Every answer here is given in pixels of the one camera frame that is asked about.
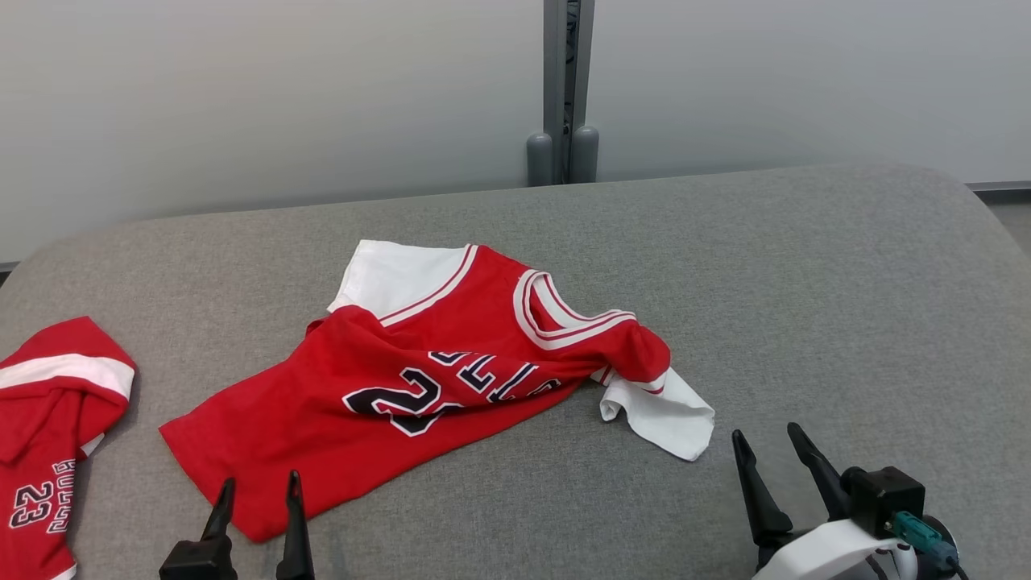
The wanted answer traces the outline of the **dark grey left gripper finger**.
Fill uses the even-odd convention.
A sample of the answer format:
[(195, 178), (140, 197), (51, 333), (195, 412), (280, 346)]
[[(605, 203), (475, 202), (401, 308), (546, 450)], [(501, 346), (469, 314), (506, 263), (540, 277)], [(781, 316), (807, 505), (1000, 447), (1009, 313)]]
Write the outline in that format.
[(288, 524), (284, 533), (282, 558), (276, 566), (276, 580), (314, 580), (312, 545), (298, 470), (288, 475), (286, 506)]
[(159, 580), (237, 580), (227, 528), (234, 511), (236, 481), (226, 478), (198, 541), (180, 541), (159, 567)]

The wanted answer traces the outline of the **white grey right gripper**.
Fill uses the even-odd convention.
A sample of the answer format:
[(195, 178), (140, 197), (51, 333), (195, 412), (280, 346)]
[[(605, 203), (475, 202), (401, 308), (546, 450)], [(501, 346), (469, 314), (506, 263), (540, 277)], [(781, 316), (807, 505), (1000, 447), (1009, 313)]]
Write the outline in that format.
[(847, 519), (851, 501), (838, 471), (801, 425), (789, 423), (788, 435), (814, 479), (828, 519), (839, 521), (818, 525), (794, 540), (794, 524), (769, 493), (747, 438), (741, 430), (733, 430), (738, 479), (752, 543), (758, 548), (759, 570), (752, 580), (917, 580), (913, 547), (895, 537), (876, 539)]

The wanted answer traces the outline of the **red white basketball shorts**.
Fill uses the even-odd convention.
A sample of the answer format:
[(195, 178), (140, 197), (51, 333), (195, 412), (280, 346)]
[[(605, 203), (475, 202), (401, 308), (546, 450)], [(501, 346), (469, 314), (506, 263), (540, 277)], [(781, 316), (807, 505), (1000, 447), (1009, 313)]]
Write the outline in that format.
[(0, 580), (73, 580), (77, 466), (130, 401), (134, 361), (91, 318), (51, 325), (0, 361)]

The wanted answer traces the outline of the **red white basketball jersey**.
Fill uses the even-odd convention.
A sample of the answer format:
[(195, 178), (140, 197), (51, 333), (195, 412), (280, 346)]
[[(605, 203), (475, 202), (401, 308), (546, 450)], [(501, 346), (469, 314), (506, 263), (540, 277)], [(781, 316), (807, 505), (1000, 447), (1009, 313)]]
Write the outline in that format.
[(159, 429), (210, 502), (236, 482), (234, 525), (286, 532), (275, 509), (297, 471), (313, 517), (423, 463), (548, 410), (592, 379), (605, 421), (684, 460), (714, 411), (634, 313), (589, 316), (545, 271), (488, 246), (361, 241), (328, 315), (288, 359)]

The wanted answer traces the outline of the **grey wall baseboard strip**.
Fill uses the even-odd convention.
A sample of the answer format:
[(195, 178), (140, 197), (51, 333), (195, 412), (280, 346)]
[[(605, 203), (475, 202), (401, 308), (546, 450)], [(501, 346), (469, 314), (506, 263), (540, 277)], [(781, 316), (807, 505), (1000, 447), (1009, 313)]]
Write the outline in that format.
[(983, 181), (966, 184), (986, 205), (1031, 203), (1031, 180)]

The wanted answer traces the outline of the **grey rounded post cap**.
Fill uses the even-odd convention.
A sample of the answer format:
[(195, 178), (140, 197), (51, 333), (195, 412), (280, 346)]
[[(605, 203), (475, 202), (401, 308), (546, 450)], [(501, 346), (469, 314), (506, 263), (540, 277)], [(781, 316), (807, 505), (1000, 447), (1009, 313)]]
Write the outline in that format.
[(526, 142), (527, 187), (552, 186), (553, 139), (548, 133), (538, 132)]
[(571, 184), (595, 183), (598, 171), (600, 133), (583, 126), (574, 130), (569, 145), (569, 176)]

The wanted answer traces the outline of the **grey partition post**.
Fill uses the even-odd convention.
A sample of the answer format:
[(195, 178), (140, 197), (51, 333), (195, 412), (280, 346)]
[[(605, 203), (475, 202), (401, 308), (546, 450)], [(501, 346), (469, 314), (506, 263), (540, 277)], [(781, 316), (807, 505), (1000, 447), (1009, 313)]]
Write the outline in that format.
[(553, 186), (571, 184), (570, 137), (589, 126), (588, 89), (596, 0), (544, 0), (544, 121), (553, 139)]

